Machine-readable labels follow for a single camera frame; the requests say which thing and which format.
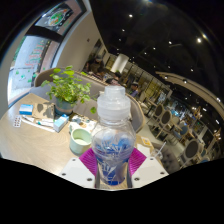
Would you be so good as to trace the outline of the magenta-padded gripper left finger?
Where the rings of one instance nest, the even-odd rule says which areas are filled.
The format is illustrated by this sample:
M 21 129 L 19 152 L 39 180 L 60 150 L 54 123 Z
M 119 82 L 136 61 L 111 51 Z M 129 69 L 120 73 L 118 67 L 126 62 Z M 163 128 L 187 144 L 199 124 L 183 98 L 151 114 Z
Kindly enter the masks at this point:
M 99 175 L 93 150 L 88 149 L 79 158 L 71 158 L 59 176 L 84 188 L 96 188 Z

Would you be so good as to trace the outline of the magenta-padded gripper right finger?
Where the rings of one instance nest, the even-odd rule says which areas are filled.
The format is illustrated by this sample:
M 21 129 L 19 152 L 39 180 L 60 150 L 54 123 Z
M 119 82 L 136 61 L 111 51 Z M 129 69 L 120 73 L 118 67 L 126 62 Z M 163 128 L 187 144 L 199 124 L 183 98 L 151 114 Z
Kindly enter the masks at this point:
M 128 181 L 132 188 L 140 188 L 168 176 L 155 157 L 147 157 L 134 149 L 128 161 Z

